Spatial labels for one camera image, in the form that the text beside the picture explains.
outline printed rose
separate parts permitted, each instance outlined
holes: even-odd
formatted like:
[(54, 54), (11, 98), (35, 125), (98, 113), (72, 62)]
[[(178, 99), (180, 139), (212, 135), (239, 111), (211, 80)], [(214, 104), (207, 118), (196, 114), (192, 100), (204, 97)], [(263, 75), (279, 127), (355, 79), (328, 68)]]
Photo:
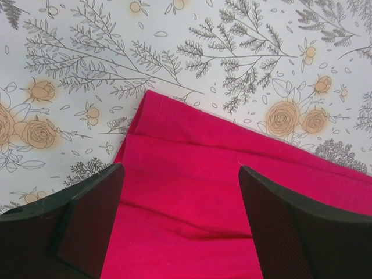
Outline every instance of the printed rose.
[(0, 146), (9, 141), (14, 133), (14, 119), (10, 113), (0, 105)]
[(327, 93), (331, 88), (332, 79), (329, 76), (322, 77), (315, 83), (315, 91), (318, 93)]
[(25, 143), (35, 148), (49, 148), (57, 136), (48, 123), (39, 120), (17, 123), (15, 132)]
[(49, 101), (56, 93), (56, 88), (48, 81), (36, 83), (29, 91), (31, 97), (38, 101)]
[(320, 110), (312, 110), (311, 112), (304, 113), (300, 116), (302, 128), (309, 134), (320, 132), (323, 129), (326, 121), (326, 116)]
[(299, 110), (292, 102), (281, 101), (273, 105), (266, 114), (266, 129), (277, 137), (292, 133), (298, 124)]

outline pink fabric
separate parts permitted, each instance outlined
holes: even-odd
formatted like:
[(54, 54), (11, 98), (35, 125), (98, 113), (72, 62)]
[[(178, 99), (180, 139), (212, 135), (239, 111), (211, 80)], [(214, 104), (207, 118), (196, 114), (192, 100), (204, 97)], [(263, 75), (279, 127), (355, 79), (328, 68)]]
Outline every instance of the pink fabric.
[(116, 162), (126, 177), (103, 279), (262, 278), (238, 184), (243, 164), (372, 214), (372, 177), (151, 91)]

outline fabric fold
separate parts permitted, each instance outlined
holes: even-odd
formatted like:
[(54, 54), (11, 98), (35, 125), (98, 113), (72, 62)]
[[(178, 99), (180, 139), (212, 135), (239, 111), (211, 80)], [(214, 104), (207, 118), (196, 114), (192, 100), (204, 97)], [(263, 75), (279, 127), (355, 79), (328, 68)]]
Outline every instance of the fabric fold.
[(238, 185), (243, 164), (372, 214), (372, 177), (152, 91), (115, 162), (126, 177), (102, 278), (261, 278)]

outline floral pattern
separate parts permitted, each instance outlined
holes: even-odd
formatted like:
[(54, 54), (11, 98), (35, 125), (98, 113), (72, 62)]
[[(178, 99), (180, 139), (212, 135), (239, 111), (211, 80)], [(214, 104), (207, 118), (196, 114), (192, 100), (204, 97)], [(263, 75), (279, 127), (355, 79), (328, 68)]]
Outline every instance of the floral pattern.
[(108, 166), (146, 90), (372, 174), (372, 0), (0, 0), (0, 17), (0, 213)]

